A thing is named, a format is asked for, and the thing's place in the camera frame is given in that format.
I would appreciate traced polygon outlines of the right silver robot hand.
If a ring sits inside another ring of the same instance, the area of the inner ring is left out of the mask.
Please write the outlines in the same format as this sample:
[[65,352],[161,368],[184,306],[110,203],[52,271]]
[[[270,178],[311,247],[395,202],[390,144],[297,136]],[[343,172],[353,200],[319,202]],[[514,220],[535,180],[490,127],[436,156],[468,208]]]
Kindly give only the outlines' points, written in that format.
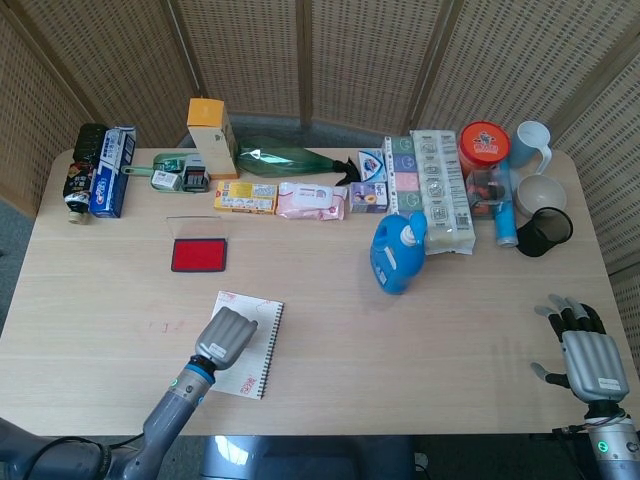
[[621,402],[630,391],[618,346],[607,334],[598,313],[572,297],[551,294],[551,306],[537,305],[554,331],[563,355],[565,371],[552,373],[540,363],[531,368],[542,381],[572,391],[580,401]]

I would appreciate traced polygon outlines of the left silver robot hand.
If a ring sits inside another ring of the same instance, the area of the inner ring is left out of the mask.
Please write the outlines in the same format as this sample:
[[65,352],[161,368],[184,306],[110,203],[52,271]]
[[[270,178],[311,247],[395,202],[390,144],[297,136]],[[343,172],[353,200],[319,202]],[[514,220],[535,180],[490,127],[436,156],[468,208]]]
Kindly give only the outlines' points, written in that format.
[[222,307],[196,340],[195,353],[206,358],[217,370],[231,368],[258,328],[236,311]]

